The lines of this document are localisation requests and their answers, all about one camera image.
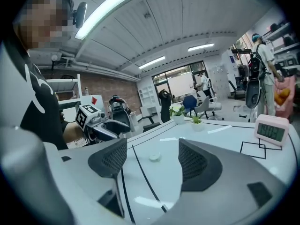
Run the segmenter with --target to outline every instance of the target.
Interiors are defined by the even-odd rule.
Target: brick wall
[[[41,70],[41,73],[45,79],[59,79],[65,74],[72,75],[73,77],[77,78],[77,74],[80,74],[82,94],[84,94],[84,89],[87,87],[90,95],[102,95],[105,109],[107,109],[108,101],[112,98],[112,96],[118,95],[126,100],[129,108],[132,111],[136,111],[136,115],[141,114],[140,107],[142,105],[135,82],[104,75],[69,70],[54,70],[53,72],[54,73],[52,75],[52,71],[49,69]],[[58,94],[60,100],[70,99],[72,95],[72,93]]]

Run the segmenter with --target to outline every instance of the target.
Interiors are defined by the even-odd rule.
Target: ceiling
[[[74,0],[74,7],[82,1],[88,4],[87,18],[105,0]],[[222,53],[269,8],[256,0],[127,0],[84,40],[75,38],[74,27],[72,38],[57,51],[62,53],[61,64],[66,62],[63,58],[71,58],[68,69],[78,68],[73,64],[80,62],[86,69],[93,65],[127,77],[145,76],[160,66]],[[188,52],[189,47],[206,43],[215,45]],[[38,66],[45,66],[40,50],[30,56]],[[139,69],[161,56],[165,60]]]

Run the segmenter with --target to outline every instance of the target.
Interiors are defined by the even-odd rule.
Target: pink armchair
[[[284,82],[278,82],[277,78],[275,78],[274,91],[276,91],[278,94],[280,94],[285,88],[290,89],[290,95],[287,97],[286,101],[281,107],[275,108],[277,117],[289,118],[289,116],[292,114],[293,100],[295,96],[295,83],[295,76],[286,77]]]

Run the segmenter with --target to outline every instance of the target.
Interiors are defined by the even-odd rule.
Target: black stool
[[[152,123],[152,124],[146,125],[146,126],[143,127],[143,128],[144,128],[143,133],[144,133],[144,132],[147,132],[147,131],[149,131],[149,130],[151,130],[151,129],[153,129],[153,128],[156,128],[156,127],[159,126],[159,125],[160,125],[159,122],[156,122],[156,123]]]
[[[149,115],[149,116],[142,117],[142,118],[143,118],[143,119],[149,118],[150,122],[151,122],[152,124],[154,124],[154,121],[153,121],[152,117],[154,117],[154,115]]]

